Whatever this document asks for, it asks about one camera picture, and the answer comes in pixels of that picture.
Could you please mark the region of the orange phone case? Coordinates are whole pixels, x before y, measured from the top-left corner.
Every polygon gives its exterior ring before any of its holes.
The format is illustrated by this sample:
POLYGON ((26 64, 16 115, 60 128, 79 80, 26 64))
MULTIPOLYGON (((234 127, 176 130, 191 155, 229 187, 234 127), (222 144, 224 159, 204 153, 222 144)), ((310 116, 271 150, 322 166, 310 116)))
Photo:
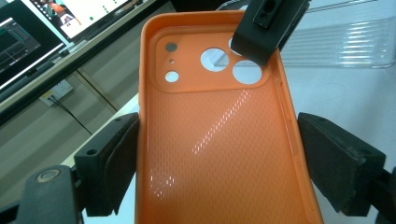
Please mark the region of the orange phone case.
POLYGON ((136 224, 322 224, 281 58, 229 51, 242 12, 165 13, 141 34, 136 224), (218 72, 201 58, 225 51, 218 72))

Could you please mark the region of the white wall socket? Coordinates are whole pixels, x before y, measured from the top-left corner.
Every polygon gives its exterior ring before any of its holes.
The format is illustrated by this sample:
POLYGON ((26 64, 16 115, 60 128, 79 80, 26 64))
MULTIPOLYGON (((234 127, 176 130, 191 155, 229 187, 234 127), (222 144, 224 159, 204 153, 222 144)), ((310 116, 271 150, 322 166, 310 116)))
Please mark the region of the white wall socket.
POLYGON ((45 92, 39 97, 39 100, 47 106, 52 106, 55 102, 62 99, 66 94, 71 92, 73 87, 65 79, 52 87, 49 91, 45 92))

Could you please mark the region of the dark computer monitor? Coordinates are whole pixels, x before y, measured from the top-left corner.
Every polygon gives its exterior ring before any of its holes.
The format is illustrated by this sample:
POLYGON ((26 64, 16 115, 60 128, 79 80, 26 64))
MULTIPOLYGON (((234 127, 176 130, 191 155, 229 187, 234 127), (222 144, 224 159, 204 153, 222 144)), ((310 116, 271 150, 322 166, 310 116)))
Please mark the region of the dark computer monitor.
POLYGON ((63 46, 64 42, 37 17, 0 19, 0 92, 63 46))

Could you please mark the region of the bright computer monitor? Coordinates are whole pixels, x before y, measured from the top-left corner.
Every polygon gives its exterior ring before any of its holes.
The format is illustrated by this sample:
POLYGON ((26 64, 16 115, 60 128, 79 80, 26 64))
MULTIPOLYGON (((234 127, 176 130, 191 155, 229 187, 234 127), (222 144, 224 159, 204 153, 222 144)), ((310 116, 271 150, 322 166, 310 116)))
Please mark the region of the bright computer monitor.
POLYGON ((75 42, 147 0, 21 0, 56 35, 75 42))

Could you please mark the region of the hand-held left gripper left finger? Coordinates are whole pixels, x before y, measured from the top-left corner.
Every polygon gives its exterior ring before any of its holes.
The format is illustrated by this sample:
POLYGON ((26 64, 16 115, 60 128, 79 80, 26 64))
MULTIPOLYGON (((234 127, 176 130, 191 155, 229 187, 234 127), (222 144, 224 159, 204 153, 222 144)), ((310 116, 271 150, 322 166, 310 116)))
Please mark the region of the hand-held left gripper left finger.
POLYGON ((117 117, 75 154, 89 217, 119 212, 136 171, 139 125, 136 112, 117 117))

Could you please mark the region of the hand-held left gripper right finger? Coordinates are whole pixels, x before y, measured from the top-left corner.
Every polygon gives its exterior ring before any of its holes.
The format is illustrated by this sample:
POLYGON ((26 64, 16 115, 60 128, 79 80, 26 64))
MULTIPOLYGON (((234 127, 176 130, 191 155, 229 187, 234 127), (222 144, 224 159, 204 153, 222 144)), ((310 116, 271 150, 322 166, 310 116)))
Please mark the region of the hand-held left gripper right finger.
POLYGON ((332 208, 349 217, 365 217, 372 180, 386 155, 323 117, 301 113, 298 126, 311 179, 332 208))

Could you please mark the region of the clear plastic container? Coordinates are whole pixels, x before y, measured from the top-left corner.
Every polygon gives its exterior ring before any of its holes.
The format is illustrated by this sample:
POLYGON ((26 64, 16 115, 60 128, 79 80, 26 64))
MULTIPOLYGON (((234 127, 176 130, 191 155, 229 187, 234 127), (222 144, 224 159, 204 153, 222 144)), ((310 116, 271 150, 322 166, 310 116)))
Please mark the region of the clear plastic container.
MULTIPOLYGON (((230 0, 220 7, 240 9, 243 17, 250 1, 230 0)), ((277 50, 287 67, 392 66, 396 0, 311 0, 282 50, 277 50)))

